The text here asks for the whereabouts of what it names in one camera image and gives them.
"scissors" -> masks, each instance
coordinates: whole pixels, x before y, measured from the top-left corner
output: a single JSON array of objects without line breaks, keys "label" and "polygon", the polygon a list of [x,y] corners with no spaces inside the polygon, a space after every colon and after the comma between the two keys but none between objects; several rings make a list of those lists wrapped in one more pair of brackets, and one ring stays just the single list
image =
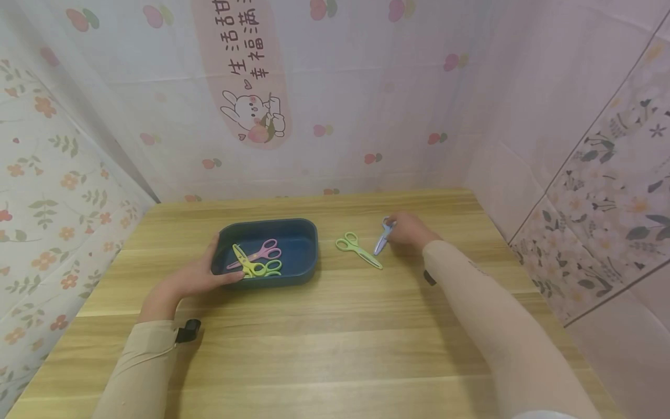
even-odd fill
[{"label": "scissors", "polygon": [[393,222],[392,225],[387,225],[386,220],[388,220],[388,217],[384,217],[384,219],[381,221],[381,226],[384,227],[384,233],[381,233],[381,236],[379,237],[379,241],[377,241],[377,245],[375,246],[375,256],[381,253],[381,251],[384,249],[384,246],[386,245],[386,238],[391,234],[391,230],[393,230],[393,227],[395,227],[395,221]]},{"label": "scissors", "polygon": [[278,276],[281,275],[279,270],[281,269],[281,261],[273,259],[266,263],[253,263],[249,261],[249,258],[245,254],[239,245],[232,245],[232,251],[235,252],[237,260],[242,265],[242,272],[245,273],[245,278],[256,278],[258,276]]},{"label": "scissors", "polygon": [[[255,261],[257,259],[279,259],[279,256],[281,256],[281,249],[277,247],[277,240],[275,239],[269,239],[263,242],[261,245],[260,250],[258,250],[256,253],[252,254],[249,256],[249,261]],[[233,262],[230,265],[226,266],[226,269],[234,269],[236,267],[242,266],[239,261]]]},{"label": "scissors", "polygon": [[358,256],[360,256],[363,260],[365,260],[367,263],[371,264],[377,269],[383,269],[384,267],[375,259],[374,256],[366,252],[365,250],[361,249],[358,246],[358,236],[356,233],[352,233],[351,231],[347,231],[344,234],[343,239],[337,239],[335,241],[335,246],[341,251],[355,251]]}]

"scissor handle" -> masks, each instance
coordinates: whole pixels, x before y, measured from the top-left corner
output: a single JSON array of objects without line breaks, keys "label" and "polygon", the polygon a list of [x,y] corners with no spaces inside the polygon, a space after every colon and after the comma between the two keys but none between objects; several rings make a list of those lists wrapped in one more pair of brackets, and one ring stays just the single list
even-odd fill
[{"label": "scissor handle", "polygon": [[358,247],[358,236],[353,231],[347,231],[344,234],[344,239],[347,240],[349,243],[353,244],[354,246]]},{"label": "scissor handle", "polygon": [[261,245],[261,249],[270,250],[270,249],[273,249],[274,247],[277,247],[277,240],[275,240],[275,239],[268,239],[268,240],[264,241],[263,244]]},{"label": "scissor handle", "polygon": [[384,217],[381,221],[381,226],[384,228],[384,231],[385,231],[386,234],[389,234],[391,232],[391,229],[393,228],[393,226],[395,226],[395,223],[393,223],[392,225],[386,224],[386,220],[388,220],[388,219],[389,219],[389,217]]},{"label": "scissor handle", "polygon": [[335,240],[335,246],[341,251],[356,251],[358,246],[354,246],[349,240],[337,239]]},{"label": "scissor handle", "polygon": [[281,256],[281,249],[278,247],[265,249],[259,254],[259,257],[264,257],[265,259],[279,259],[279,256]]},{"label": "scissor handle", "polygon": [[262,263],[248,263],[247,266],[249,267],[251,272],[254,274],[254,276],[264,276],[265,272],[267,272],[267,268]]},{"label": "scissor handle", "polygon": [[281,260],[272,259],[271,261],[269,261],[269,262],[267,262],[267,263],[265,264],[265,271],[266,271],[267,273],[269,273],[269,272],[276,272],[276,271],[278,271],[278,270],[280,270],[280,269],[281,269]]}]

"beige sleeve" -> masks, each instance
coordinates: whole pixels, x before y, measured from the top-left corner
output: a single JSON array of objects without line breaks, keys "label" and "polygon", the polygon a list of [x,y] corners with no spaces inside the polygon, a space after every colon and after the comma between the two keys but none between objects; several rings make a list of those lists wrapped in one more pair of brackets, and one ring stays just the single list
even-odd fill
[{"label": "beige sleeve", "polygon": [[98,401],[93,419],[161,419],[176,360],[171,320],[138,323]]},{"label": "beige sleeve", "polygon": [[423,258],[486,359],[503,418],[535,410],[600,417],[567,361],[511,294],[449,243],[429,243]]}]

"floral wallpaper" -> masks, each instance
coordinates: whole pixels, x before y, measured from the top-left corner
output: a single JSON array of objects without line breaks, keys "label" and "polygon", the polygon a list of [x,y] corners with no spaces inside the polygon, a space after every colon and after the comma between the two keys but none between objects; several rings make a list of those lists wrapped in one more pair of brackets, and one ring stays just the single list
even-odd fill
[{"label": "floral wallpaper", "polygon": [[511,242],[564,324],[670,257],[669,88],[657,38]]},{"label": "floral wallpaper", "polygon": [[145,208],[57,100],[0,48],[0,417]]}]

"plastic tray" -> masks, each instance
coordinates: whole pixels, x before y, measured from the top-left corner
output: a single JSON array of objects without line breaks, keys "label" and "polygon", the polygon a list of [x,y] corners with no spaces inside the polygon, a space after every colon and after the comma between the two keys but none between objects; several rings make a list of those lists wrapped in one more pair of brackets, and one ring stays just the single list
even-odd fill
[{"label": "plastic tray", "polygon": [[[314,275],[318,257],[318,236],[313,222],[305,219],[252,221],[250,223],[231,224],[221,230],[218,247],[212,261],[212,273],[225,274],[241,270],[240,267],[227,270],[226,266],[237,261],[232,251],[233,243],[250,255],[261,248],[263,242],[276,239],[281,249],[281,275],[258,278],[245,278],[226,288],[269,288],[288,285],[300,285]],[[266,259],[256,262],[266,263]]]}]

